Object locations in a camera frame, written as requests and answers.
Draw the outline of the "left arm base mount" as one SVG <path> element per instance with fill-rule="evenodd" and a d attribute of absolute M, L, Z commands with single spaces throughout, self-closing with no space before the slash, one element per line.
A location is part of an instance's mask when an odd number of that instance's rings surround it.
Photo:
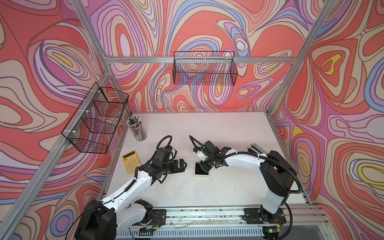
<path fill-rule="evenodd" d="M 141 222 L 135 223 L 134 226 L 161 227 L 166 223 L 166 216 L 166 209 L 154 209 L 151 213 L 146 214 Z"/>

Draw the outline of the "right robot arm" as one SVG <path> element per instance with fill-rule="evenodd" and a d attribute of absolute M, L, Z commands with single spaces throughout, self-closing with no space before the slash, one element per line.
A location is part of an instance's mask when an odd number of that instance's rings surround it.
<path fill-rule="evenodd" d="M 303 186 L 296 170 L 276 151 L 266 153 L 257 145 L 247 151 L 237 151 L 229 147 L 218 148 L 212 142 L 204 144 L 190 136 L 193 152 L 201 159 L 200 168 L 208 173 L 212 168 L 240 167 L 262 174 L 268 192 L 261 207 L 243 219 L 251 224 L 275 224 L 286 222 L 280 212 L 291 194 L 301 194 Z"/>

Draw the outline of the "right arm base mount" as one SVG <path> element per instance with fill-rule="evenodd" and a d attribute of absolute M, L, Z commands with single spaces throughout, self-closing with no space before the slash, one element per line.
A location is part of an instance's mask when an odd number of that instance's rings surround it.
<path fill-rule="evenodd" d="M 282 208 L 278 208 L 275 214 L 271 214 L 263 208 L 245 208 L 242 219 L 250 225 L 284 225 L 287 222 Z"/>

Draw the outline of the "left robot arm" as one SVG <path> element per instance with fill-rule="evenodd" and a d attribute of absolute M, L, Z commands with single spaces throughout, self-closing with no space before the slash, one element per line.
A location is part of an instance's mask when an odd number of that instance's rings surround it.
<path fill-rule="evenodd" d="M 170 174 L 183 173 L 187 163 L 176 159 L 171 146 L 155 150 L 152 157 L 137 167 L 134 176 L 110 196 L 90 201 L 79 217 L 76 240 L 114 240 L 134 224 L 151 223 L 153 206 L 137 196 L 154 183 L 163 183 Z"/>

